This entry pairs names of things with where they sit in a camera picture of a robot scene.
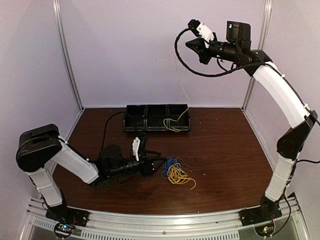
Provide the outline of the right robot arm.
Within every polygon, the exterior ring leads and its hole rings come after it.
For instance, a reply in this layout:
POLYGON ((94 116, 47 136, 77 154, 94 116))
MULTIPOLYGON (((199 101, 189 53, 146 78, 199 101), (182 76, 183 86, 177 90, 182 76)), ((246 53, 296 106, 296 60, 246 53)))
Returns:
POLYGON ((256 210, 258 219, 266 221, 276 212, 318 115, 304 103, 264 51, 251 49, 248 23, 228 21, 225 42, 218 41, 216 34, 196 19, 189 21, 187 30, 196 38, 185 45, 198 55, 200 63, 207 65, 211 58, 216 58, 232 62, 237 71, 245 70, 268 91, 288 120, 290 128, 277 142, 277 163, 256 210))

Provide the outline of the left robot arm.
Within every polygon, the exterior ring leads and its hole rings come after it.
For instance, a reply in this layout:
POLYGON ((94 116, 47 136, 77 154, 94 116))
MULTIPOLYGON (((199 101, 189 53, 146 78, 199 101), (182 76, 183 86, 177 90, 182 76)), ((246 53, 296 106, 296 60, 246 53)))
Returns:
POLYGON ((158 167, 155 163, 163 164, 166 158, 160 152, 147 150, 147 140, 145 135, 136 137, 129 158, 123 157, 118 145, 110 144, 103 147, 96 161, 90 161, 60 136, 55 124, 48 124, 20 135, 16 162, 31 178, 46 203, 53 207, 53 215, 61 222, 67 222, 72 218, 72 211, 63 204, 63 194, 46 163, 52 161, 91 187, 103 189, 121 177, 136 173, 149 177, 156 173, 158 167))

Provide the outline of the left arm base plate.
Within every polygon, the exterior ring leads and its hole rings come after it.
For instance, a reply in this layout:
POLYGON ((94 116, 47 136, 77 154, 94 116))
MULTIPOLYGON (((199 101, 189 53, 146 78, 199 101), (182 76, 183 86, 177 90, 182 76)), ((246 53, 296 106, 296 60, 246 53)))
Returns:
POLYGON ((46 211, 45 217, 72 226, 86 227, 89 212, 71 207, 63 210, 53 210, 53 208, 49 208, 46 211))

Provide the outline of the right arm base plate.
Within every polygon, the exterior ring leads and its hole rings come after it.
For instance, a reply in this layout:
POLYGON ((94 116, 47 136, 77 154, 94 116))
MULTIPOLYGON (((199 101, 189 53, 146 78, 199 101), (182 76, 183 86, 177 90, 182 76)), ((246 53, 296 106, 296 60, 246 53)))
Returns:
POLYGON ((270 222, 283 214, 279 205, 270 210, 265 205, 256 206, 253 208, 244 208, 238 212, 242 226, 256 225, 264 222, 270 222))

